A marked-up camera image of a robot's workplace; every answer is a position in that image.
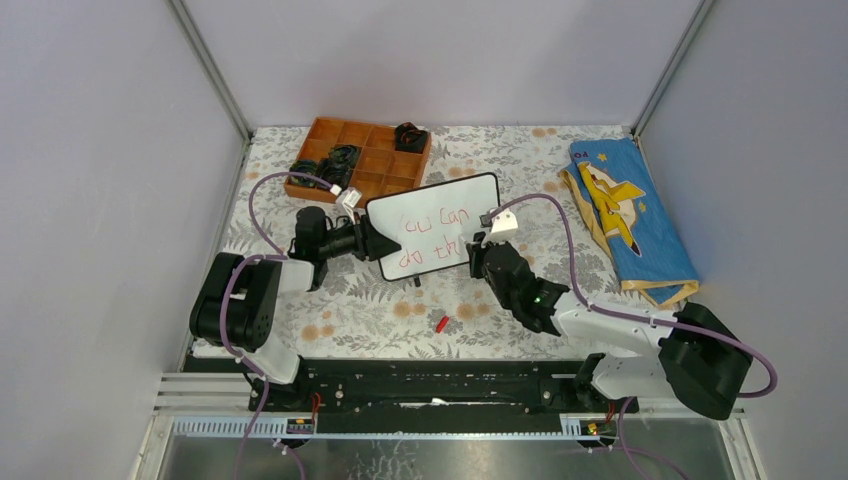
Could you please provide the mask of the red marker cap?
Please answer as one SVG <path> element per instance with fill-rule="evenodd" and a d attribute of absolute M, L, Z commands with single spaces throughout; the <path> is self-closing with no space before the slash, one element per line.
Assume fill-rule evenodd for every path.
<path fill-rule="evenodd" d="M 448 316 L 443 316 L 443 317 L 440 319 L 440 321 L 438 322 L 438 324 L 436 325 L 435 331 L 436 331 L 437 333 L 441 333 L 441 332 L 445 329 L 445 327 L 446 327 L 446 325 L 448 324 L 449 320 L 450 320 L 450 318 L 449 318 Z"/>

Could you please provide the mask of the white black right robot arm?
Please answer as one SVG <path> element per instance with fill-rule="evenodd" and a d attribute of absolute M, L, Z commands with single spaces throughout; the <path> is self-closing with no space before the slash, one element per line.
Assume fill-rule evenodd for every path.
<path fill-rule="evenodd" d="M 471 277 L 484 280 L 524 328 L 557 337 L 596 339 L 622 349 L 589 355 L 574 379 L 573 396 L 597 412 L 629 397 L 676 399 L 709 419 L 726 420 L 753 362 L 738 338 L 707 307 L 613 311 L 581 301 L 575 289 L 536 276 L 509 243 L 466 246 Z"/>

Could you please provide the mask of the small black-framed whiteboard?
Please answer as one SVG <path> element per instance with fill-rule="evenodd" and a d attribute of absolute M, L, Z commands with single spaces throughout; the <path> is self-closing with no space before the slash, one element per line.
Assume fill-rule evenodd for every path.
<path fill-rule="evenodd" d="M 466 244 L 482 231 L 481 217 L 500 205 L 497 176 L 476 174 L 372 199 L 372 226 L 400 245 L 378 261 L 386 281 L 466 264 Z"/>

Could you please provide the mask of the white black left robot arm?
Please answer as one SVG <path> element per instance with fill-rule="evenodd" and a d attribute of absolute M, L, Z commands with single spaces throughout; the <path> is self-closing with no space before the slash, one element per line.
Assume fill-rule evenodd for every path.
<path fill-rule="evenodd" d="M 317 290 L 333 258 L 376 261 L 400 249 L 366 215 L 332 223 L 322 208 L 302 208 L 285 254 L 216 255 L 189 315 L 189 330 L 274 383 L 271 395 L 282 408 L 299 410 L 309 401 L 311 387 L 299 377 L 301 357 L 272 336 L 278 295 Z"/>

